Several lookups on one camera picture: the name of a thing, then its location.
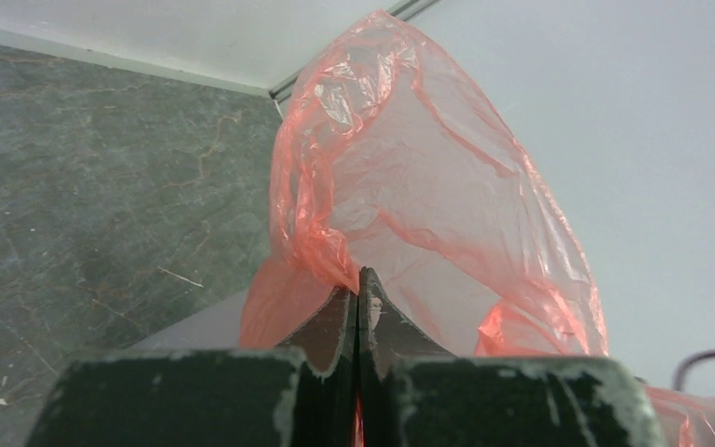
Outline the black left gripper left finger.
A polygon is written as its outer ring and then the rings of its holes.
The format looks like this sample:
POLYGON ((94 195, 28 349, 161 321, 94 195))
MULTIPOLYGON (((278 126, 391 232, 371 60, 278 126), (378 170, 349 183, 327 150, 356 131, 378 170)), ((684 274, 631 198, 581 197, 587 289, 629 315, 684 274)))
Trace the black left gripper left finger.
POLYGON ((336 288, 268 349, 119 351, 52 387, 30 446, 351 446, 357 297, 336 288))

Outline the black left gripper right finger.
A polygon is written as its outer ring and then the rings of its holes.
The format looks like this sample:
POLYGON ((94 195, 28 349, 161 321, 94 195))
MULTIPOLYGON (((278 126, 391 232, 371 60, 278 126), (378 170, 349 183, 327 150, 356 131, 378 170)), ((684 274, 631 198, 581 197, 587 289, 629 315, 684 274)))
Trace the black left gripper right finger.
POLYGON ((592 357, 458 357, 363 268, 357 295, 366 446, 663 446, 641 382, 592 357))

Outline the grey plastic trash bin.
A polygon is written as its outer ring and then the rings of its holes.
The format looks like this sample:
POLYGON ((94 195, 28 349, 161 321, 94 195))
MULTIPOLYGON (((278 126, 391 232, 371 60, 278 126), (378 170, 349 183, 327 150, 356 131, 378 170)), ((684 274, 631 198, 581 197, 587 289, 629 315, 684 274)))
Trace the grey plastic trash bin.
POLYGON ((143 350, 228 349, 238 346, 247 290, 172 324, 133 345, 143 350))

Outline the red plastic trash bag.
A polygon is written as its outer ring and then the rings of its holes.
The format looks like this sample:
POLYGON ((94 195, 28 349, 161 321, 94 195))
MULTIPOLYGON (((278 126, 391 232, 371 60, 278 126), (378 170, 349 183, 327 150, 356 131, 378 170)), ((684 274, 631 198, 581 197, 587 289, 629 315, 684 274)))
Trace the red plastic trash bag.
MULTIPOLYGON (((612 360, 586 257, 529 155, 441 46, 382 10, 294 87, 274 147, 269 237, 244 347, 278 345, 336 288, 358 298, 367 267, 455 356, 612 360)), ((663 446, 715 446, 715 399, 635 378, 663 446)))

